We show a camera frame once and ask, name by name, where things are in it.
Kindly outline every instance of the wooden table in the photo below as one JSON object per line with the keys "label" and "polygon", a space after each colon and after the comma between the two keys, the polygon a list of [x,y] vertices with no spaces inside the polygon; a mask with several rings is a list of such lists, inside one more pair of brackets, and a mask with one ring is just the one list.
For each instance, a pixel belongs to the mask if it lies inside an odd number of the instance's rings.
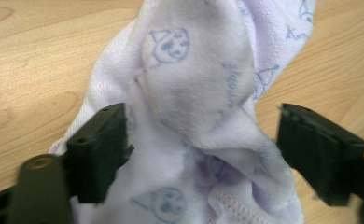
{"label": "wooden table", "polygon": [[[46,153],[77,114],[105,45],[142,0],[0,1],[0,189]],[[364,0],[318,1],[315,31],[259,101],[259,124],[275,137],[283,102],[304,105],[364,138]],[[359,199],[329,208],[294,172],[306,223],[357,223]]]}

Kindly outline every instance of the printed cartoon face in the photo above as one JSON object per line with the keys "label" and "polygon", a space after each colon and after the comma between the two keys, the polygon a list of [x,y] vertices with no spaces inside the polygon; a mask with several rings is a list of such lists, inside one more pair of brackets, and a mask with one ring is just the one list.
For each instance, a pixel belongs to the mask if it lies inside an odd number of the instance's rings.
{"label": "printed cartoon face", "polygon": [[156,42],[153,56],[159,63],[178,63],[188,54],[189,36],[183,28],[152,32],[152,37]]}
{"label": "printed cartoon face", "polygon": [[153,214],[165,223],[176,223],[185,214],[186,200],[173,188],[162,188],[152,195]]}

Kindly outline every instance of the white cloth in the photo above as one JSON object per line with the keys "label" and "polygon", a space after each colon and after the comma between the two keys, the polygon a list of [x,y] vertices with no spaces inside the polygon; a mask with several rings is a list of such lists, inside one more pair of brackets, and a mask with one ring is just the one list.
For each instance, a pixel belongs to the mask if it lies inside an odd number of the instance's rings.
{"label": "white cloth", "polygon": [[125,102],[135,147],[77,223],[302,223],[293,177],[254,104],[305,44],[315,0],[146,0],[100,56],[50,152]]}

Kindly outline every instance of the blue printed pattern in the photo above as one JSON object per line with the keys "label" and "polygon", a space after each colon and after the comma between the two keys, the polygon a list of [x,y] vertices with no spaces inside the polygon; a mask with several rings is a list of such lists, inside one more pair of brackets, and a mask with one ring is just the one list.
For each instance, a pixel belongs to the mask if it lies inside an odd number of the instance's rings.
{"label": "blue printed pattern", "polygon": [[254,89],[254,100],[258,100],[260,96],[266,92],[269,88],[270,84],[272,84],[272,80],[274,79],[275,72],[280,69],[280,66],[276,64],[271,68],[266,68],[263,70],[259,70],[256,73],[256,84]]}
{"label": "blue printed pattern", "polygon": [[222,67],[228,71],[228,78],[226,79],[228,89],[226,90],[226,94],[229,101],[229,107],[233,107],[237,104],[237,85],[238,79],[241,76],[241,71],[238,69],[238,66],[233,63],[223,63]]}
{"label": "blue printed pattern", "polygon": [[131,202],[152,213],[160,223],[176,224],[185,215],[187,202],[179,189],[160,188]]}
{"label": "blue printed pattern", "polygon": [[307,0],[301,0],[301,6],[299,8],[299,17],[302,20],[313,22],[313,12],[311,12],[307,6]]}
{"label": "blue printed pattern", "polygon": [[287,37],[286,39],[294,39],[294,40],[307,40],[308,34],[306,33],[298,33],[295,31],[295,28],[287,25]]}
{"label": "blue printed pattern", "polygon": [[155,45],[150,53],[150,61],[154,61],[151,67],[160,66],[163,63],[180,63],[189,52],[189,34],[184,28],[174,30],[150,31]]}

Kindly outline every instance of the cartoon drawing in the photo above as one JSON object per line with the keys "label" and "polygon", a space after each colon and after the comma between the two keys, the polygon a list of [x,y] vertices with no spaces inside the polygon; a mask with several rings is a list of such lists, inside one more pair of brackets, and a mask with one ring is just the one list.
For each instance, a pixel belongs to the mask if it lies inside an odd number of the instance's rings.
{"label": "cartoon drawing", "polygon": [[185,215],[187,202],[178,189],[160,188],[132,199],[132,203],[152,213],[160,223],[176,224]]}
{"label": "cartoon drawing", "polygon": [[256,73],[256,84],[254,89],[254,100],[258,100],[271,84],[275,72],[280,68],[278,64],[271,68],[260,70]]}
{"label": "cartoon drawing", "polygon": [[313,13],[310,12],[307,6],[307,0],[301,0],[301,7],[299,8],[299,17],[302,20],[313,22]]}
{"label": "cartoon drawing", "polygon": [[184,28],[151,31],[154,47],[148,57],[149,68],[163,63],[179,63],[189,52],[189,35]]}
{"label": "cartoon drawing", "polygon": [[286,39],[294,39],[294,40],[300,40],[300,39],[308,39],[308,34],[306,33],[300,33],[298,35],[295,34],[295,29],[289,25],[287,25],[287,37]]}

